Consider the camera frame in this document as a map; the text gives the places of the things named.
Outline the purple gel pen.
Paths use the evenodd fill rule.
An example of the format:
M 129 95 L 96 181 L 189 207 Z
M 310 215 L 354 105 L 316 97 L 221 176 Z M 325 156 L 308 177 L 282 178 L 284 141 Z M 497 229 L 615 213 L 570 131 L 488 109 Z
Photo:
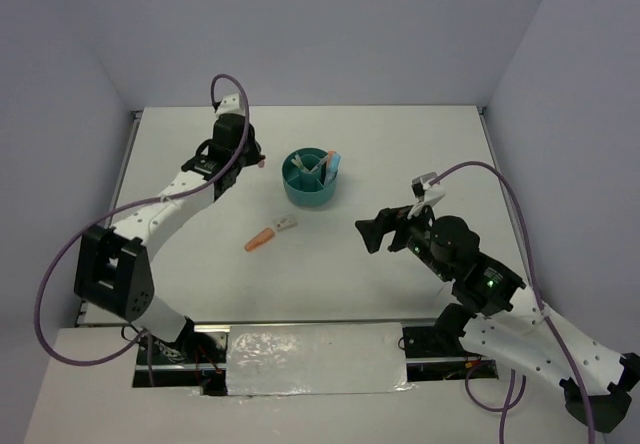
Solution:
M 328 157 L 329 157 L 328 154 L 325 155 L 322 159 L 319 160 L 318 163 L 316 163 L 316 165 L 313 168 L 311 168 L 311 170 L 309 172 L 310 173 L 317 172 L 325 164 L 325 162 L 327 161 Z

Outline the white staple box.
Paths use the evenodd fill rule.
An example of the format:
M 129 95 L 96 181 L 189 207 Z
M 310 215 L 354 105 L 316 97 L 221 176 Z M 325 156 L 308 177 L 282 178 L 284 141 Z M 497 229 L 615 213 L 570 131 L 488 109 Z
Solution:
M 293 214 L 287 214 L 273 220 L 277 232 L 283 232 L 298 225 L 298 221 Z

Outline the blue highlighter marker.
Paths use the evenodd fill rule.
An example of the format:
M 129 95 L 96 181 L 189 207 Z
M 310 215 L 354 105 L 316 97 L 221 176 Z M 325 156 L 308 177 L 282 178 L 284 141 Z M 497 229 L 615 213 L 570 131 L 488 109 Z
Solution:
M 334 155 L 331 161 L 331 168 L 330 168 L 331 173 L 329 175 L 329 182 L 327 183 L 328 184 L 327 186 L 324 185 L 325 187 L 328 187 L 331 184 L 331 182 L 335 179 L 338 172 L 340 160 L 341 160 L 341 156 L 336 152 L 336 154 Z

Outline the orange capsule correction tape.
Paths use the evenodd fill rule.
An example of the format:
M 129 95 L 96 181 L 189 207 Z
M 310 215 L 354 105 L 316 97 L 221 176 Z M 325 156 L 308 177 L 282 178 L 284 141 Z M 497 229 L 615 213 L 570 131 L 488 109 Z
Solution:
M 275 237 L 275 231 L 271 228 L 265 228 L 261 232 L 259 232 L 256 236 L 250 239 L 245 245 L 244 249 L 246 252 L 252 252 L 258 249 L 260 246 L 266 244 L 271 239 Z

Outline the yellow gel pen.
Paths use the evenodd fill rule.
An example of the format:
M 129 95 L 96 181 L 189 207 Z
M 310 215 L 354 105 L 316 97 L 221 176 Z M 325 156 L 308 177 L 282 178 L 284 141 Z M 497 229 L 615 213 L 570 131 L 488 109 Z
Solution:
M 299 154 L 296 154 L 292 159 L 291 162 L 302 172 L 307 172 L 308 169 L 307 167 L 304 165 L 302 158 Z

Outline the grey translucent highlighter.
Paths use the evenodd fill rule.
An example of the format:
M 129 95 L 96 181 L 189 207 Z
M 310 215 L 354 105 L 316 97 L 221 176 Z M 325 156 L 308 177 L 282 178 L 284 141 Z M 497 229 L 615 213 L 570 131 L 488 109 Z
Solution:
M 328 152 L 328 154 L 326 156 L 327 159 L 326 159 L 326 163 L 325 163 L 325 169 L 324 169 L 325 174 L 324 174 L 324 180 L 323 180 L 323 184 L 325 186 L 327 186 L 328 185 L 327 183 L 329 182 L 329 175 L 331 173 L 331 171 L 330 171 L 331 161 L 332 161 L 332 158 L 334 157 L 335 154 L 336 154 L 336 152 L 331 150 L 331 151 Z

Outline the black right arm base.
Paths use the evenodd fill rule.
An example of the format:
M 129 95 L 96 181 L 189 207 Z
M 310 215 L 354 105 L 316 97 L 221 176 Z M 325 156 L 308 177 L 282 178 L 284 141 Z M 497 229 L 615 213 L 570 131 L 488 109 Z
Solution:
M 477 365 L 472 379 L 498 378 L 493 360 L 465 351 L 460 343 L 472 317 L 461 305 L 449 304 L 435 319 L 402 324 L 397 345 L 404 352 L 410 383 L 464 380 Z

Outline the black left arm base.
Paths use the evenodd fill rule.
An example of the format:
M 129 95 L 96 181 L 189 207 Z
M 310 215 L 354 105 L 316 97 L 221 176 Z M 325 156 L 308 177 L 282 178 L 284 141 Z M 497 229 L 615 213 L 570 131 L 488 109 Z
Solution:
M 201 332 L 196 329 L 181 343 L 166 343 L 145 335 L 137 339 L 138 329 L 121 327 L 120 336 L 137 344 L 132 387 L 191 388 L 197 394 L 222 397 L 227 389 L 228 332 Z

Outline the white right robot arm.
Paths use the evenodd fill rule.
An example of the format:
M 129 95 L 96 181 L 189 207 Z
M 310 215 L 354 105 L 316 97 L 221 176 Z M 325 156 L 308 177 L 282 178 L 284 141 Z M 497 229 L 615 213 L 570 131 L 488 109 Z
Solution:
M 547 304 L 508 266 L 481 252 L 480 238 L 457 216 L 426 207 L 385 208 L 355 227 L 369 253 L 392 234 L 389 251 L 410 251 L 452 286 L 454 302 L 436 320 L 435 344 L 446 355 L 484 355 L 533 376 L 560 392 L 581 423 L 591 413 L 596 431 L 609 434 L 626 417 L 639 381 L 639 357 L 607 348 Z

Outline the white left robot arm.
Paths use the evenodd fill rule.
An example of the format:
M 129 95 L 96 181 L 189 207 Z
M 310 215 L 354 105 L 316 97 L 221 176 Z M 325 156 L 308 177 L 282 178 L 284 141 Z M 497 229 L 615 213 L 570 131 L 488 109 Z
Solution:
M 197 148 L 156 201 L 110 227 L 93 225 L 81 237 L 74 292 L 135 328 L 150 332 L 175 363 L 215 341 L 172 309 L 155 289 L 151 263 L 191 218 L 214 204 L 247 166 L 264 159 L 244 112 L 216 116 L 212 136 Z

